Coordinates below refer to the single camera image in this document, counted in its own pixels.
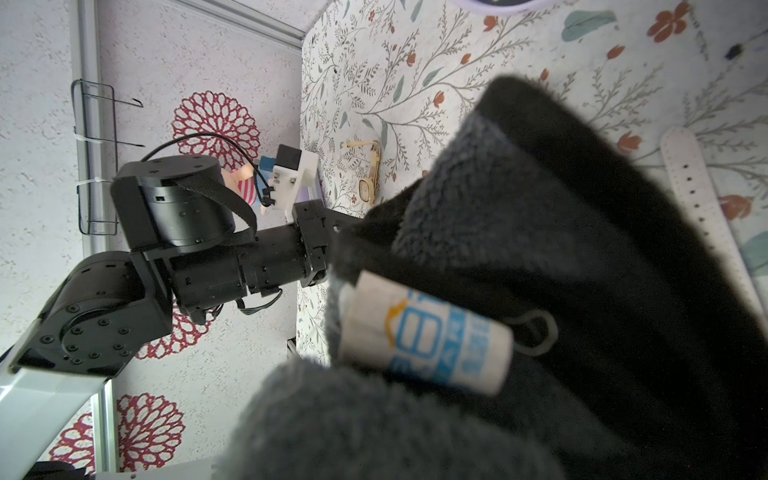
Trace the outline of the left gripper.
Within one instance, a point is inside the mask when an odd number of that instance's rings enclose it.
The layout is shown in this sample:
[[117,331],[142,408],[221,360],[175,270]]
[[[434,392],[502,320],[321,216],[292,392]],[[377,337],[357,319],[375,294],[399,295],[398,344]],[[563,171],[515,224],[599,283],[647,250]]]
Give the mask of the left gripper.
[[110,193],[145,288],[196,323],[250,294],[324,282],[335,236],[358,221],[310,200],[293,206],[290,223],[260,229],[210,156],[127,163]]

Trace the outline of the beige watch top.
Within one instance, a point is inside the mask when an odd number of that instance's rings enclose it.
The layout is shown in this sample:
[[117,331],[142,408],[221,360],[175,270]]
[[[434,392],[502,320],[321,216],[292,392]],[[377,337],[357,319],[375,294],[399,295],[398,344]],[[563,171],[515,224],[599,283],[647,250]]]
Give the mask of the beige watch top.
[[362,202],[369,207],[375,204],[378,194],[378,177],[380,171],[382,145],[378,140],[371,141],[347,141],[341,146],[347,149],[367,148],[370,153],[365,174],[359,179],[358,194]]

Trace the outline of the green cleaning cloth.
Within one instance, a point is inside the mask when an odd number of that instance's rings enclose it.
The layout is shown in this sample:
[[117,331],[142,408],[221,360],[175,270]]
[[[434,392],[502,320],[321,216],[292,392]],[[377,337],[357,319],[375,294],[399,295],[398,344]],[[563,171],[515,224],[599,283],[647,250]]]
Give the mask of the green cleaning cloth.
[[[512,330],[483,395],[340,354],[364,273]],[[329,366],[295,358],[216,479],[763,479],[767,341],[665,195],[543,89],[494,79],[430,172],[344,228]]]

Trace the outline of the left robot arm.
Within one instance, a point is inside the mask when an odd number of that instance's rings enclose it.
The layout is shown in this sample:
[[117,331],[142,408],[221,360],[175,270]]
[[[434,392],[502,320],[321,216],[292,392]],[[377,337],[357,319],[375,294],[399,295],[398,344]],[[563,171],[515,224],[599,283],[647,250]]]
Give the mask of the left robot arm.
[[333,239],[354,218],[320,200],[259,229],[210,156],[123,165],[110,186],[128,247],[82,260],[1,364],[1,475],[21,479],[78,409],[181,312],[322,283]]

